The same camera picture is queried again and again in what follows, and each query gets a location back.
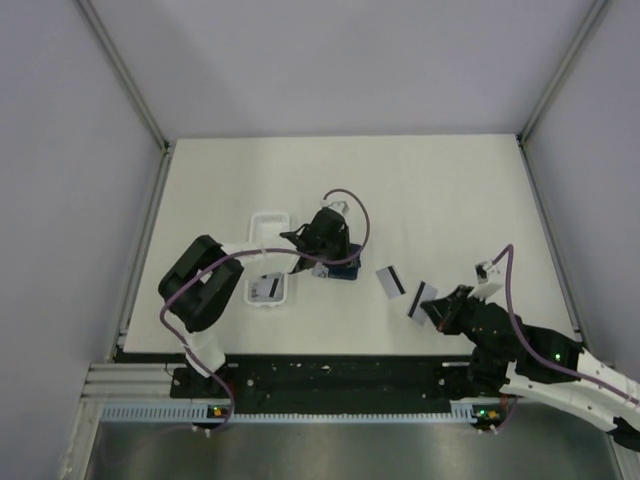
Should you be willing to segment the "blue card holder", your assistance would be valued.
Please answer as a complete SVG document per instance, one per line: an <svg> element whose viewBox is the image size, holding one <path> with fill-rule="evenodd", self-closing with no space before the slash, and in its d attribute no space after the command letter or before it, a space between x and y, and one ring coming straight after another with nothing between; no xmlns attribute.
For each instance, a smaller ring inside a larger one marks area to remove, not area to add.
<svg viewBox="0 0 640 480"><path fill-rule="evenodd" d="M354 253L361 251L361 245L357 243L350 243L348 247L342 247L336 252L336 260L343 260ZM328 277L337 280L355 281L358 278L359 269L361 267L361 257L358 254L354 260L348 263L341 263L339 265L328 265Z"/></svg>

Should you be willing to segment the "silver card black stripe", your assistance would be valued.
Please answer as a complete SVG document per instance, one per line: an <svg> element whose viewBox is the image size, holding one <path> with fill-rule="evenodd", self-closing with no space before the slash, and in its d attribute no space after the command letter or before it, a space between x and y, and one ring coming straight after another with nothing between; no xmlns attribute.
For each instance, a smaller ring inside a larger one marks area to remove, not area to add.
<svg viewBox="0 0 640 480"><path fill-rule="evenodd" d="M421 281L418 288L413 295L409 308L407 310L407 316L416 324L423 326L428 320L428 315L425 313L421 304L424 302L430 302L438 297L438 290L433 286Z"/></svg>

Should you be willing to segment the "white plastic basket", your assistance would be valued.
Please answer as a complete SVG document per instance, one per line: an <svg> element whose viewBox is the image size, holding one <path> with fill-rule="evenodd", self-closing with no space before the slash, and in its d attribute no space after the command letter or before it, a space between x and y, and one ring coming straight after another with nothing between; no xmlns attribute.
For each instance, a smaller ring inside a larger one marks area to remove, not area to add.
<svg viewBox="0 0 640 480"><path fill-rule="evenodd" d="M258 254L247 257L248 272L245 279L244 300L253 307L279 307L286 303L289 292L289 273L295 266L297 258L293 255L269 252L269 249L279 248L292 250L293 245L280 236L281 233L291 231L290 215L284 211L262 211L254 213L249 222L248 243L251 249L257 249ZM283 282L283 297L276 302L255 302L249 299L250 284L258 278L274 273L285 275Z"/></svg>

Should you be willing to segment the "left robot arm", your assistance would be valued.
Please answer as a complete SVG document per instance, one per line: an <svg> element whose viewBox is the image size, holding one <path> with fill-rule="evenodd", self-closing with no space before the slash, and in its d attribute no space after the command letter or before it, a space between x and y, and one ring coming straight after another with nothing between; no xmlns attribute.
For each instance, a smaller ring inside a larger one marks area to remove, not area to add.
<svg viewBox="0 0 640 480"><path fill-rule="evenodd" d="M295 275L318 265L356 271L369 235L370 221L366 220L364 239L353 243L345 215L336 207L325 206L298 229L257 242L223 244L209 235L197 237L158 286L164 301L160 322L183 347L194 369L194 387L209 397L226 387L225 353L213 326L243 281Z"/></svg>

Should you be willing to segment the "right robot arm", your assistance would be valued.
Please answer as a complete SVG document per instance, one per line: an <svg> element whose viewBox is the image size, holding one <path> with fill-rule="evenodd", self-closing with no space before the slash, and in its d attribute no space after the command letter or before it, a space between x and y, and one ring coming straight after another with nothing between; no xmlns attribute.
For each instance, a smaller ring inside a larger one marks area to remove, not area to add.
<svg viewBox="0 0 640 480"><path fill-rule="evenodd" d="M420 309L444 335L474 344L466 380L480 396L524 397L572 414L639 451L639 384L595 358L583 343L522 323L461 285Z"/></svg>

